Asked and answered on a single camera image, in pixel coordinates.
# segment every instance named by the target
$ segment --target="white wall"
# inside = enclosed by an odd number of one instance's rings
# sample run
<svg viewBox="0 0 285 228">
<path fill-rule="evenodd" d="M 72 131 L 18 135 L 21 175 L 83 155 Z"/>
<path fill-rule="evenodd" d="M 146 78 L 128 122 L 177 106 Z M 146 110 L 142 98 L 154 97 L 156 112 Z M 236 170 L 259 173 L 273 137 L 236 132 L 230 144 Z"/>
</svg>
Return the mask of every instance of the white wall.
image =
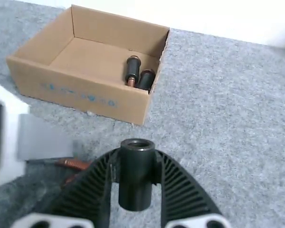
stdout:
<svg viewBox="0 0 285 228">
<path fill-rule="evenodd" d="M 71 4 L 220 37 L 285 48 L 285 0 L 22 0 Z"/>
</svg>

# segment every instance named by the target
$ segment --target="open cardboard box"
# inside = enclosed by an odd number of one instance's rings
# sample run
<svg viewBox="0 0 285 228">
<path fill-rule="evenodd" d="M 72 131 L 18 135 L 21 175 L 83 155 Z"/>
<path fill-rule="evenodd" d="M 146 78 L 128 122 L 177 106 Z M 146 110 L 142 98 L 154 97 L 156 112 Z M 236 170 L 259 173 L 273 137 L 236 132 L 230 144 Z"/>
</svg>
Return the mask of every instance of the open cardboard box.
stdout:
<svg viewBox="0 0 285 228">
<path fill-rule="evenodd" d="M 169 28 L 72 6 L 7 57 L 21 94 L 143 125 Z M 156 73 L 150 94 L 125 85 L 126 60 Z"/>
</svg>

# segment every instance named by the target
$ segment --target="black cylindrical part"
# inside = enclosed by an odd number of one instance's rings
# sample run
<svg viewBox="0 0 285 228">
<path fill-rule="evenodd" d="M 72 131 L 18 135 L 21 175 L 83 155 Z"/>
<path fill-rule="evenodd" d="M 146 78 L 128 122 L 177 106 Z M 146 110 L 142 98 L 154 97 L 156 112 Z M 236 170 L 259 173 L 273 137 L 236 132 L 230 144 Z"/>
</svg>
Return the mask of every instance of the black cylindrical part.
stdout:
<svg viewBox="0 0 285 228">
<path fill-rule="evenodd" d="M 135 82 L 138 82 L 140 66 L 141 60 L 137 56 L 130 56 L 127 59 L 127 71 L 125 75 L 126 82 L 128 82 L 129 78 L 134 78 Z"/>
<path fill-rule="evenodd" d="M 152 69 L 143 70 L 137 88 L 148 90 L 150 92 L 154 80 L 155 80 L 154 70 Z"/>
<path fill-rule="evenodd" d="M 119 156 L 119 205 L 130 211 L 147 209 L 151 204 L 155 144 L 145 139 L 127 139 L 121 142 Z"/>
</svg>

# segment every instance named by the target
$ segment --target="carpet floor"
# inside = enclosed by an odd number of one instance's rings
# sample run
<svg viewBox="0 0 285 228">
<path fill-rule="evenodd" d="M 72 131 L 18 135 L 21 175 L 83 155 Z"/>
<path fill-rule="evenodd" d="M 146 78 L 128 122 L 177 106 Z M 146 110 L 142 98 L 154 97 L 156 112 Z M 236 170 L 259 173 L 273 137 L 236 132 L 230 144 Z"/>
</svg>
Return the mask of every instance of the carpet floor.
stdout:
<svg viewBox="0 0 285 228">
<path fill-rule="evenodd" d="M 171 30 L 143 127 L 21 96 L 5 57 L 62 9 L 0 0 L 0 84 L 31 111 L 83 141 L 92 159 L 130 137 L 154 141 L 209 193 L 235 228 L 285 228 L 285 50 Z M 69 173 L 28 165 L 0 186 L 0 228 L 59 193 Z M 111 228 L 160 227 L 161 188 L 130 213 L 112 193 Z"/>
</svg>

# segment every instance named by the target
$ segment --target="copper tip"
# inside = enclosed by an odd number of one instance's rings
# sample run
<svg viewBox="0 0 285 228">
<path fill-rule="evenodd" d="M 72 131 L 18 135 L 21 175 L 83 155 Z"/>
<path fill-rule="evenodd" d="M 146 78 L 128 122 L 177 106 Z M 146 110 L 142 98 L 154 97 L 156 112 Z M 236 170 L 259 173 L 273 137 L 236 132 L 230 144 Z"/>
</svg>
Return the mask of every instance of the copper tip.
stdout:
<svg viewBox="0 0 285 228">
<path fill-rule="evenodd" d="M 129 80 L 128 80 L 127 85 L 128 85 L 129 87 L 134 87 L 134 86 L 135 86 L 135 79 L 132 78 L 132 77 L 130 77 Z"/>
</svg>

